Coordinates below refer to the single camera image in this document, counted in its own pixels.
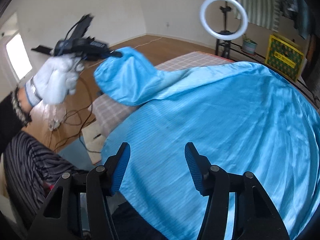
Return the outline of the black sleeved left forearm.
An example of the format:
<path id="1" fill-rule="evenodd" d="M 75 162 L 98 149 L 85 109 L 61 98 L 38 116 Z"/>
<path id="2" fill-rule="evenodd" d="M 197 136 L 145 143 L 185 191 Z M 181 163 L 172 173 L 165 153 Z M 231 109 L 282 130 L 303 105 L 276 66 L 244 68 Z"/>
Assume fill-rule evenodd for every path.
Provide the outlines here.
<path id="1" fill-rule="evenodd" d="M 1 153 L 12 138 L 31 122 L 32 109 L 24 88 L 16 87 L 1 101 Z"/>

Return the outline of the white gloved left hand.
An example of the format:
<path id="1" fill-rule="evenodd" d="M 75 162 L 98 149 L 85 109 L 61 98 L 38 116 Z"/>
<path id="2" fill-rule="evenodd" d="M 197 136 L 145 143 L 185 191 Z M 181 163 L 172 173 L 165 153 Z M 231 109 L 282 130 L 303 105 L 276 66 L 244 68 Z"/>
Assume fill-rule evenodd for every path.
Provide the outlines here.
<path id="1" fill-rule="evenodd" d="M 46 105 L 63 103 L 67 95 L 75 93 L 83 70 L 81 58 L 73 54 L 50 57 L 24 85 L 29 104 L 35 107 L 40 102 Z"/>

